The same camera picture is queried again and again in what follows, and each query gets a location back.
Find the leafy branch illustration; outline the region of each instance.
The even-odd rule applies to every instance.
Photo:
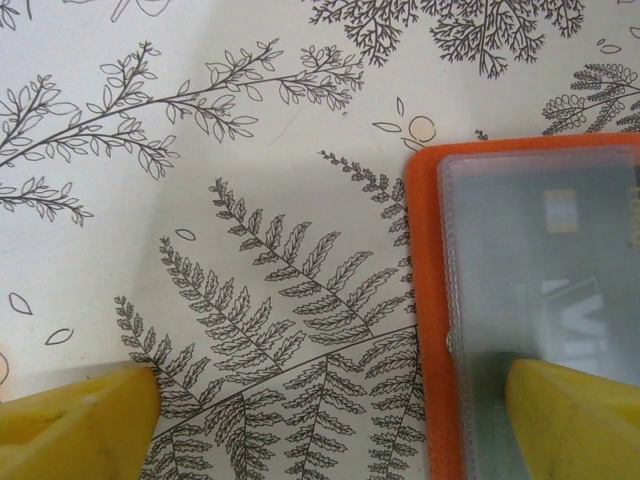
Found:
[[[150,138],[143,121],[134,116],[143,109],[164,108],[172,124],[178,119],[193,118],[201,130],[222,142],[225,138],[235,140],[238,136],[253,136],[248,127],[258,119],[235,115],[239,94],[260,102],[263,92],[266,94],[266,86],[274,85],[286,104],[297,104],[306,99],[311,104],[326,104],[331,110],[340,110],[351,101],[352,92],[362,88],[360,63],[353,55],[344,57],[335,46],[302,49],[302,68],[290,74],[276,75],[273,62],[283,54],[275,48],[276,43],[277,40],[257,42],[254,53],[244,48],[240,49],[239,55],[225,51],[223,61],[206,64],[208,85],[194,88],[187,80],[176,94],[163,97],[152,97],[145,92],[147,83],[157,79],[149,69],[149,61],[160,55],[150,42],[140,43],[139,50],[122,60],[101,65],[100,69],[106,75],[102,99],[97,103],[86,103],[84,108],[59,101],[62,92],[51,81],[51,75],[37,76],[17,93],[8,89],[6,100],[0,100],[4,134],[4,138],[0,137],[0,168],[13,167],[19,161],[37,162],[46,158],[70,163],[73,156],[104,154],[111,157],[118,151],[135,155],[142,169],[157,180],[173,167],[173,159],[179,158],[177,152],[170,150],[176,137]],[[55,119],[58,123],[65,119],[65,126],[54,133],[34,134],[42,125],[52,124]],[[0,200],[5,200],[4,195],[0,194]],[[4,205],[15,206],[16,202],[11,197]],[[46,207],[39,195],[32,195],[28,202],[22,203]]]
[[[338,464],[336,454],[347,451],[347,446],[335,437],[356,433],[350,425],[332,416],[331,410],[349,415],[365,413],[364,407],[355,399],[367,392],[342,372],[361,371],[362,367],[336,353],[313,363],[284,384],[287,390],[297,394],[294,399],[283,403],[285,408],[297,410],[285,422],[298,427],[286,439],[295,444],[293,449],[285,452],[287,457],[295,459],[286,473],[301,479],[328,478],[321,470],[335,467]]]
[[[279,263],[281,268],[272,271],[265,278],[268,282],[283,282],[296,279],[296,283],[278,293],[288,298],[315,297],[311,302],[296,307],[293,312],[307,316],[307,327],[323,332],[309,336],[313,342],[322,345],[339,345],[373,337],[371,327],[390,315],[405,297],[393,297],[381,301],[363,312],[369,300],[378,289],[397,273],[395,268],[386,268],[374,273],[355,288],[348,297],[342,295],[356,270],[373,254],[361,251],[352,255],[340,265],[333,276],[323,282],[318,279],[327,256],[334,247],[339,232],[323,236],[308,254],[304,262],[296,262],[311,222],[296,225],[290,232],[284,247],[280,248],[284,231],[284,215],[276,216],[264,235],[260,233],[262,209],[255,210],[247,218],[247,208],[243,198],[235,200],[227,183],[217,179],[210,190],[217,195],[214,205],[221,210],[217,216],[234,221],[229,233],[239,237],[247,236],[240,245],[240,251],[260,249],[254,265]]]
[[[411,443],[425,441],[415,426],[426,421],[424,390],[420,369],[420,353],[415,329],[405,330],[374,342],[367,350],[361,366],[368,366],[366,378],[385,375],[371,390],[374,397],[383,397],[373,408],[390,415],[373,417],[374,425],[383,432],[371,436],[375,448],[369,450],[374,463],[369,465],[369,480],[404,480],[402,471],[409,468],[403,458],[418,454]],[[415,426],[410,425],[413,419]]]
[[[403,31],[421,15],[435,17],[431,28],[441,58],[478,64],[481,76],[497,78],[516,62],[532,63],[544,46],[538,34],[543,18],[563,38],[584,21],[581,0],[311,0],[311,23],[341,23],[371,65],[382,67],[395,52]]]
[[[214,341],[211,350],[228,357],[214,363],[222,371],[233,372],[225,380],[251,384],[281,373],[305,339],[300,330],[288,333],[294,322],[270,322],[271,298],[249,315],[251,296],[246,287],[235,295],[233,278],[221,285],[213,270],[205,278],[200,264],[182,257],[168,238],[160,242],[162,262],[169,267],[167,272],[180,295],[190,302],[191,310],[205,315],[197,321],[207,327],[205,333]]]
[[[622,127],[622,131],[640,132],[640,87],[636,82],[636,72],[621,64],[592,63],[573,76],[575,81],[571,83],[571,90],[593,93],[566,94],[549,100],[542,115],[552,122],[542,132],[543,135],[577,129],[587,124],[587,132],[599,132],[619,117],[627,106],[634,113],[618,118],[615,123]]]

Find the orange card holder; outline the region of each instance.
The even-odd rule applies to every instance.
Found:
[[[524,138],[428,147],[411,159],[407,172],[407,198],[411,257],[416,289],[417,322],[425,381],[430,472],[433,480],[474,478],[467,468],[456,365],[447,347],[451,331],[441,218],[438,166],[452,155],[521,154],[574,147],[638,147],[640,135],[584,134]]]

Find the white paper surface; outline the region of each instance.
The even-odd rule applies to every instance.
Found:
[[[142,478],[425,478],[398,178],[640,130],[639,8],[0,1],[0,399],[152,360]]]

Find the yellow plastic object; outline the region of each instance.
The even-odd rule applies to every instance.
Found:
[[[160,416],[133,368],[0,405],[0,480],[135,480]]]
[[[516,360],[507,410],[533,480],[638,480],[640,389]]]

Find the botanical print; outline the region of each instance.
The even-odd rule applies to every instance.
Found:
[[[62,0],[62,3],[89,3],[94,1],[95,0]],[[124,12],[125,8],[127,8],[131,2],[132,0],[119,0],[111,14],[111,21],[114,23],[117,22],[122,12]],[[157,17],[167,9],[170,3],[171,0],[136,0],[138,8],[149,17]]]
[[[46,159],[71,163],[76,156],[111,157],[115,152],[129,154],[153,179],[166,175],[180,158],[171,149],[174,135],[154,138],[136,115],[143,109],[164,111],[172,124],[185,118],[207,135],[223,140],[253,137],[255,116],[236,113],[236,98],[244,95],[255,102],[264,96],[278,96],[286,103],[326,105],[343,109],[352,93],[362,88],[362,70],[354,55],[344,56],[336,46],[303,48],[301,67],[294,72],[277,73],[276,62],[284,52],[277,40],[257,42],[253,52],[225,50],[223,59],[205,65],[209,83],[194,88],[186,80],[175,93],[150,95],[148,84],[158,79],[150,68],[160,56],[150,42],[137,51],[100,70],[105,76],[102,98],[79,106],[64,98],[51,75],[38,75],[17,89],[8,88],[0,100],[0,169],[18,162]],[[41,218],[53,221],[66,212],[82,226],[93,215],[70,195],[72,183],[50,187],[44,176],[30,178],[21,187],[0,183],[0,205],[10,212],[16,207],[35,209]]]
[[[404,102],[400,97],[397,97],[396,112],[400,118],[404,117],[404,110]],[[400,140],[402,140],[405,147],[414,152],[424,148],[436,136],[433,120],[424,115],[413,117],[405,126],[392,122],[374,122],[372,125],[383,132],[399,134]]]
[[[311,23],[341,23],[371,65],[382,67],[403,30],[421,17],[437,19],[433,41],[448,62],[476,63],[480,76],[497,78],[509,59],[533,63],[544,46],[538,22],[571,38],[584,21],[582,0],[308,0]]]
[[[406,222],[402,180],[387,190],[386,176],[357,164],[349,168],[362,176],[355,181],[366,180],[365,191],[388,197],[383,218]],[[265,287],[273,285],[277,295],[260,298],[237,279],[219,278],[162,238],[160,259],[206,334],[197,343],[213,352],[204,356],[196,353],[202,346],[177,345],[129,300],[116,298],[122,340],[133,360],[154,369],[162,415],[171,420],[156,434],[141,478],[212,479],[212,452],[224,449],[238,479],[273,478],[267,477],[273,459],[288,465],[285,473],[292,478],[330,479],[332,469],[346,460],[345,439],[358,434],[358,422],[371,422],[369,478],[404,479],[408,459],[424,448],[416,330],[390,323],[380,333],[372,327],[412,300],[408,286],[402,296],[382,294],[387,282],[407,280],[398,274],[408,261],[370,270],[353,284],[356,270],[370,269],[373,252],[356,251],[325,272],[340,232],[309,245],[311,222],[287,228],[284,214],[263,218],[262,208],[250,209],[222,179],[210,191],[219,221],[239,239],[238,255],[252,254],[256,269],[269,267]],[[406,245],[404,223],[393,230],[395,244]],[[289,303],[295,320],[274,318],[275,301]],[[414,308],[405,306],[408,312]],[[322,353],[308,358],[313,350],[302,347],[310,344]],[[364,354],[354,358],[362,347]],[[368,396],[375,413],[363,416]],[[363,418],[355,422],[354,416]],[[277,458],[281,442],[284,456]]]
[[[569,88],[579,93],[549,100],[542,114],[551,120],[551,125],[543,135],[585,126],[586,132],[595,133],[614,120],[623,132],[640,132],[640,86],[636,72],[619,63],[591,63],[573,76],[575,81]],[[629,113],[621,116],[624,110]]]

